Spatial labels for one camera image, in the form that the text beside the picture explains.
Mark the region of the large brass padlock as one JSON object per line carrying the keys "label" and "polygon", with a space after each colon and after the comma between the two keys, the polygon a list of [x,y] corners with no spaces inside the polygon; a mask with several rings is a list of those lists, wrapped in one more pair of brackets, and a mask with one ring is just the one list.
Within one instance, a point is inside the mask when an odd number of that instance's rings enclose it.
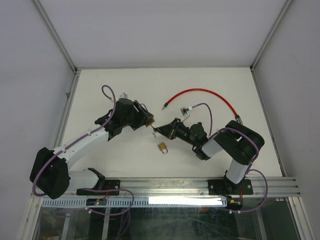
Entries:
{"label": "large brass padlock", "polygon": [[[148,111],[148,108],[147,108],[147,106],[146,106],[144,103],[141,103],[140,105],[141,105],[146,111]],[[153,124],[154,122],[155,122],[154,117],[149,118],[149,119],[146,121],[145,126],[146,126],[146,127],[151,126],[151,127],[153,128],[152,124]]]}

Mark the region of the red cable lock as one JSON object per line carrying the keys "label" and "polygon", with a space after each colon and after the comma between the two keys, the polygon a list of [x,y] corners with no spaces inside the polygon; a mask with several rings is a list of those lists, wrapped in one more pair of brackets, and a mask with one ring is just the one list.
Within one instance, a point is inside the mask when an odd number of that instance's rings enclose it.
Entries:
{"label": "red cable lock", "polygon": [[236,106],[232,106],[232,101],[228,101],[221,94],[201,87],[187,88],[183,90],[174,90],[166,94],[163,98],[161,110],[165,110],[167,107],[172,107],[172,111],[185,106],[197,105],[199,103],[206,103],[210,106],[212,114],[214,111],[220,110],[220,114],[225,113],[227,118],[231,118],[238,123],[243,124],[243,121],[236,111]]}

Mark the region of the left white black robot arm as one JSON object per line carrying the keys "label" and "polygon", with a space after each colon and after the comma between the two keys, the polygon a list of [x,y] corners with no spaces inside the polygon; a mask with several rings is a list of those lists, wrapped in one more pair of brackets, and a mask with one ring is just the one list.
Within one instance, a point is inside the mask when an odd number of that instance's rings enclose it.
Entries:
{"label": "left white black robot arm", "polygon": [[102,173],[94,168],[74,171],[72,166],[95,147],[119,135],[123,128],[135,131],[153,122],[154,115],[138,101],[120,98],[113,109],[98,118],[82,136],[54,149],[44,147],[38,151],[29,177],[33,194],[39,196],[36,189],[40,189],[42,197],[55,200],[66,191],[97,195],[108,190]]}

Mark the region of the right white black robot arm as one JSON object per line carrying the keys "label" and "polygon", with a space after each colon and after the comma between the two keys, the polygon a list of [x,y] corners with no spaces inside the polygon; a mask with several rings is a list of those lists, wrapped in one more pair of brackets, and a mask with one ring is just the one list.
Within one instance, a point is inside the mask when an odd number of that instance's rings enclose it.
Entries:
{"label": "right white black robot arm", "polygon": [[225,151],[231,157],[229,169],[222,181],[213,185],[216,194],[224,196],[234,195],[241,189],[245,175],[265,145],[260,134],[235,120],[228,122],[212,136],[207,135],[201,122],[187,127],[179,118],[154,128],[154,131],[169,140],[178,138],[190,144],[200,160],[209,160]]}

